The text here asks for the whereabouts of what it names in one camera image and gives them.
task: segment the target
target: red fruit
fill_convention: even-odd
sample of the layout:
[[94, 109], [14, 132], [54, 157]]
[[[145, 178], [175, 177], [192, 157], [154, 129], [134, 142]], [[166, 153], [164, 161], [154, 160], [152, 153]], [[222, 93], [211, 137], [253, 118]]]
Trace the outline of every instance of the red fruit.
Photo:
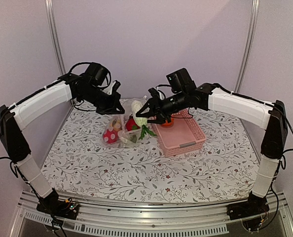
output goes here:
[[126, 123], [126, 129], [127, 131], [132, 131], [139, 129], [140, 127], [136, 124], [135, 120], [133, 118], [130, 118]]
[[113, 130], [113, 127], [109, 127], [103, 134], [103, 139], [105, 142], [112, 144], [118, 140], [117, 131]]

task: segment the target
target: plastic basket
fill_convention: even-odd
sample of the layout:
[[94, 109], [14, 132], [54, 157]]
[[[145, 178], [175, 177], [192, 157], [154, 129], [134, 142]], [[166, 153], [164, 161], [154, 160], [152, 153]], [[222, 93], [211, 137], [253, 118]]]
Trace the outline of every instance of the plastic basket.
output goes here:
[[189, 117], [187, 110], [175, 114], [172, 127], [162, 127], [153, 124], [158, 142], [166, 157], [199, 150], [206, 140], [206, 136], [193, 118]]

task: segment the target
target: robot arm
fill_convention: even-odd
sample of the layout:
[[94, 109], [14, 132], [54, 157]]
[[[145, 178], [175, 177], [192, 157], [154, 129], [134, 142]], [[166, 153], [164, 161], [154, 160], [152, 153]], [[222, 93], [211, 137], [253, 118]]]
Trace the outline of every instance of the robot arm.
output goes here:
[[17, 104], [9, 108], [5, 105], [0, 107], [0, 140], [19, 174], [42, 200], [42, 205], [39, 205], [37, 210], [75, 219], [78, 209], [61, 211], [62, 205], [67, 205], [58, 200], [58, 194], [42, 175], [22, 131], [42, 114], [71, 99], [92, 103], [96, 107], [96, 112], [101, 115], [123, 114], [124, 108], [119, 101], [120, 94], [116, 92], [120, 83], [111, 82], [110, 78], [108, 85], [101, 87], [108, 74], [110, 76], [108, 69], [102, 65], [90, 63], [81, 75], [69, 72]]
[[231, 219], [237, 219], [268, 211], [266, 194], [278, 174], [288, 134], [284, 104], [232, 93], [219, 84], [205, 83], [197, 87], [185, 68], [167, 75], [167, 79], [175, 95], [161, 99], [156, 89], [149, 89], [151, 98], [137, 112], [137, 117], [152, 117], [148, 122], [162, 124], [166, 120], [171, 121], [171, 114], [193, 107], [227, 113], [266, 130], [261, 145], [260, 167], [249, 199], [240, 207], [237, 204], [229, 206], [228, 213]]

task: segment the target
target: table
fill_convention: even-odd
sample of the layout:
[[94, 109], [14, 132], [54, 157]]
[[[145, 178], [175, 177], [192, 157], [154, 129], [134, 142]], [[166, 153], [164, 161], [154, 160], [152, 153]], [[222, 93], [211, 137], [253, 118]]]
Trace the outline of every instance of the table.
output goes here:
[[[89, 103], [81, 108], [93, 109]], [[112, 116], [73, 109], [42, 173], [57, 190], [142, 202], [205, 202], [246, 198], [258, 160], [233, 116], [190, 110], [206, 134], [198, 151], [164, 157], [157, 138], [135, 148], [107, 148], [102, 133]]]

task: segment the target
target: floral pattern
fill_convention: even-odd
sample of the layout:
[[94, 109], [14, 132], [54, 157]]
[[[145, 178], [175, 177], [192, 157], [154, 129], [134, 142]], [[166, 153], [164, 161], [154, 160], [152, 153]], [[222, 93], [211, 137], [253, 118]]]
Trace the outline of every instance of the floral pattern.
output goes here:
[[[93, 109], [83, 103], [83, 109]], [[206, 134], [203, 148], [166, 158], [156, 137], [134, 148], [102, 145], [111, 116], [73, 109], [42, 173], [57, 190], [148, 202], [204, 202], [248, 196], [258, 161], [236, 117], [190, 110]]]

